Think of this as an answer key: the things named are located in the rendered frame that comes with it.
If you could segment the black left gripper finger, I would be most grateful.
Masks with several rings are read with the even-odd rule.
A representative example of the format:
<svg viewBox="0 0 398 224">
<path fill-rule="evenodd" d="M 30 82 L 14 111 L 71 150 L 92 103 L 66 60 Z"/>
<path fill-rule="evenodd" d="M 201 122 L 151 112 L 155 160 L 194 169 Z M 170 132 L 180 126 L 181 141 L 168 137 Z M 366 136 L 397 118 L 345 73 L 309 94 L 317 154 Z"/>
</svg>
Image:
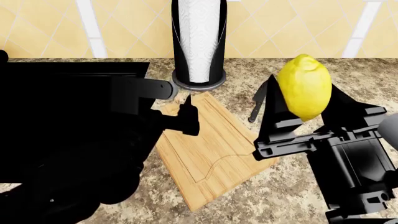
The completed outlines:
<svg viewBox="0 0 398 224">
<path fill-rule="evenodd" d="M 188 95 L 184 104 L 180 104 L 177 114 L 181 124 L 182 133 L 189 136 L 197 136 L 200 132 L 200 123 L 198 120 L 198 109 L 192 105 L 192 96 Z"/>
</svg>

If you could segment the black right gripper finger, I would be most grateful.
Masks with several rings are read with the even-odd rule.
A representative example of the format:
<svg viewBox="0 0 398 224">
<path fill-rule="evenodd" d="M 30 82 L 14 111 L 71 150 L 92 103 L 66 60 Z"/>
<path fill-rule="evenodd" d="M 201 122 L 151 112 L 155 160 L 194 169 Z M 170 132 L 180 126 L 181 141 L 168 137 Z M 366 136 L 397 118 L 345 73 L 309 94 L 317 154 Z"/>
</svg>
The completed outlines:
<svg viewBox="0 0 398 224">
<path fill-rule="evenodd" d="M 372 129 L 381 123 L 386 113 L 384 107 L 358 102 L 332 86 L 322 120 L 327 129 Z"/>
<path fill-rule="evenodd" d="M 257 141 L 290 141 L 296 138 L 294 130 L 302 124 L 303 121 L 289 111 L 275 76 L 270 76 L 267 80 L 265 110 Z"/>
</svg>

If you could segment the yellow lemon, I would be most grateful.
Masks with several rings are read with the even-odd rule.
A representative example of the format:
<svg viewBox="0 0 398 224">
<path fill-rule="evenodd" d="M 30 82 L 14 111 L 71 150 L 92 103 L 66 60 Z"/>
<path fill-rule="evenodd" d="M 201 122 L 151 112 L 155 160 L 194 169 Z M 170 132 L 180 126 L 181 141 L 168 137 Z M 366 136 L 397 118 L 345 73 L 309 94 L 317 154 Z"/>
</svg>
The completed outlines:
<svg viewBox="0 0 398 224">
<path fill-rule="evenodd" d="M 277 82 L 291 113 L 302 121 L 320 115 L 331 98 L 332 81 L 327 68 L 307 54 L 288 61 Z"/>
</svg>

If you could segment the wooden cutting board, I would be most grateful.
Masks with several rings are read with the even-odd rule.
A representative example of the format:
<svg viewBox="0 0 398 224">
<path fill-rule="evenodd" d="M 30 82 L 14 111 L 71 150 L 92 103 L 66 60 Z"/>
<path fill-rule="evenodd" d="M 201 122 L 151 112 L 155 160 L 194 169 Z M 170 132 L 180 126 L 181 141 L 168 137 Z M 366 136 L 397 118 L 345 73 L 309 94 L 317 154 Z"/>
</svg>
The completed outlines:
<svg viewBox="0 0 398 224">
<path fill-rule="evenodd" d="M 192 97 L 200 132 L 187 136 L 165 130 L 156 149 L 191 211 L 198 210 L 235 186 L 273 166 L 278 158 L 257 161 L 257 138 L 214 96 Z"/>
</svg>

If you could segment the black paper towel holder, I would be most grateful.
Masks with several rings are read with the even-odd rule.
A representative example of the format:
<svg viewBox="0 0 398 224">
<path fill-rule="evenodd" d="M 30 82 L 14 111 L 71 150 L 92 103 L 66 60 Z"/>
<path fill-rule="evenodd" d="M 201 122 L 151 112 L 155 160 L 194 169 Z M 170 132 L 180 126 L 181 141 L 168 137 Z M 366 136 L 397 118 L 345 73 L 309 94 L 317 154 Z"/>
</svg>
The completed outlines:
<svg viewBox="0 0 398 224">
<path fill-rule="evenodd" d="M 172 80 L 183 89 L 191 91 L 210 91 L 218 88 L 226 81 L 226 72 L 223 65 L 226 42 L 227 2 L 226 0 L 220 1 L 218 44 L 211 61 L 209 81 L 205 83 L 193 83 L 189 81 L 188 64 L 180 43 L 178 0 L 172 0 L 170 12 L 172 15 L 172 36 L 175 61 L 175 70 L 172 73 Z"/>
</svg>

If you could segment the black kitchen knife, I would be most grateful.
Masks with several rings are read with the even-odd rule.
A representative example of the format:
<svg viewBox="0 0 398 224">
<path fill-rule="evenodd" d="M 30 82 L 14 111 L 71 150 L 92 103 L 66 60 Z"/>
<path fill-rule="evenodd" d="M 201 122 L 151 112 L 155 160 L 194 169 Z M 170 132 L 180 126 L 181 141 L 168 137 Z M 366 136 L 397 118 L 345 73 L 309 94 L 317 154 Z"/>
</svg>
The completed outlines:
<svg viewBox="0 0 398 224">
<path fill-rule="evenodd" d="M 257 92 L 255 93 L 255 95 L 253 96 L 252 100 L 255 102 L 255 107 L 251 112 L 250 117 L 248 118 L 248 121 L 250 123 L 255 122 L 259 110 L 261 109 L 262 103 L 266 97 L 267 94 L 267 80 L 259 87 L 259 89 L 257 89 Z"/>
</svg>

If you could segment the white paper towel roll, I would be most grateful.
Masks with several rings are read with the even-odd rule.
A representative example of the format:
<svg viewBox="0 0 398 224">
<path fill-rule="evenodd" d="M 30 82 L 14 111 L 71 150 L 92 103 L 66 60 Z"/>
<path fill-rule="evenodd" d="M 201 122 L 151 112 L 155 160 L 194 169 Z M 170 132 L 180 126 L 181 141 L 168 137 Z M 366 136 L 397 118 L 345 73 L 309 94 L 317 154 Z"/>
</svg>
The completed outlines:
<svg viewBox="0 0 398 224">
<path fill-rule="evenodd" d="M 188 64 L 189 81 L 209 81 L 218 44 L 220 0 L 178 0 L 180 43 Z"/>
</svg>

